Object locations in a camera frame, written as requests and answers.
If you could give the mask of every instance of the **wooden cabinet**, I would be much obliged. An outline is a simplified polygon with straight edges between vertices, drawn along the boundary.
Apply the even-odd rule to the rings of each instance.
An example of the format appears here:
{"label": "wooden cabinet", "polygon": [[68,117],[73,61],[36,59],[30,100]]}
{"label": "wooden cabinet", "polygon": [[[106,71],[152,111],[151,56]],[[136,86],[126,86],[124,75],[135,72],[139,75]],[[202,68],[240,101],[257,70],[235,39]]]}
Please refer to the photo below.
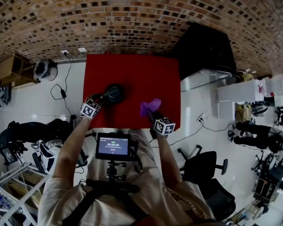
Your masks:
{"label": "wooden cabinet", "polygon": [[13,55],[0,63],[0,85],[9,85],[14,89],[38,83],[34,79],[34,64]]}

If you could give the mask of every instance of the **power adapter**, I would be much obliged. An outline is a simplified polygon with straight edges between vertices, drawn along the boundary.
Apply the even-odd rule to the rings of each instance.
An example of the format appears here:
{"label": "power adapter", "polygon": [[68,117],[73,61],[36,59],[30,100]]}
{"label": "power adapter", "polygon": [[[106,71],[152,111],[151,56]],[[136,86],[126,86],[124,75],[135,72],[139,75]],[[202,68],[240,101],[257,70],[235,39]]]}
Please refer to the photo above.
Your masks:
{"label": "power adapter", "polygon": [[65,93],[65,91],[63,89],[61,89],[61,96],[62,96],[63,99],[66,98],[66,93]]}

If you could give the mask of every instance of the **small screen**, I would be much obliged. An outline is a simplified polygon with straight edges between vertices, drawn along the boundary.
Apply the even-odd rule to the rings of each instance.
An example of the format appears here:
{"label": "small screen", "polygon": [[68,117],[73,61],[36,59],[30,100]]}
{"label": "small screen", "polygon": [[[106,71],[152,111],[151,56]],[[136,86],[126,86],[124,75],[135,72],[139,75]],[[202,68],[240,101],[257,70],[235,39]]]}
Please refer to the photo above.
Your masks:
{"label": "small screen", "polygon": [[128,155],[128,139],[100,137],[99,153]]}

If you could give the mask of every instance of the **office chair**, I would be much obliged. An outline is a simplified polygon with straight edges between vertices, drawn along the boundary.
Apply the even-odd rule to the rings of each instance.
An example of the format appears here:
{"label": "office chair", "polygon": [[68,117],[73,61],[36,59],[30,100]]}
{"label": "office chair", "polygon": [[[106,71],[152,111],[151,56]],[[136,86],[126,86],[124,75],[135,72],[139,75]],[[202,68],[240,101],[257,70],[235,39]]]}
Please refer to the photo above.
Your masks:
{"label": "office chair", "polygon": [[177,151],[185,159],[185,164],[183,168],[180,168],[180,171],[184,171],[183,180],[190,181],[192,183],[198,184],[199,182],[212,179],[215,174],[215,169],[221,169],[221,175],[226,173],[228,160],[225,159],[223,165],[217,165],[217,154],[216,152],[205,152],[200,153],[202,147],[196,145],[198,152],[196,156],[188,159],[183,151],[179,148]]}
{"label": "office chair", "polygon": [[216,168],[222,170],[222,175],[226,173],[228,160],[225,159],[222,166],[216,165],[216,152],[200,153],[202,147],[196,145],[196,148],[199,149],[196,156],[189,159],[180,148],[177,150],[186,160],[184,167],[180,168],[180,171],[184,171],[183,181],[198,184],[214,217],[221,221],[229,217],[236,209],[235,197],[226,191],[217,179],[213,178]]}
{"label": "office chair", "polygon": [[231,216],[236,210],[235,197],[213,178],[198,184],[201,194],[217,221]]}

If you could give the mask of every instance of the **red tabletop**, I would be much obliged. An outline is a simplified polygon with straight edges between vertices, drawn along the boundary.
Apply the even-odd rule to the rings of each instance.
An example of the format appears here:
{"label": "red tabletop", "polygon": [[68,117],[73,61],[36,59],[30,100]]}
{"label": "red tabletop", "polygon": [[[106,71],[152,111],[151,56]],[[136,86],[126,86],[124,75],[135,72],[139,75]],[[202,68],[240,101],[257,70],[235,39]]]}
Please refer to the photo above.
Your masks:
{"label": "red tabletop", "polygon": [[125,98],[116,105],[103,105],[93,119],[93,128],[150,128],[148,118],[140,117],[141,102],[161,99],[158,110],[180,127],[180,77],[177,59],[148,55],[88,55],[83,100],[104,93],[110,84],[124,87]]}

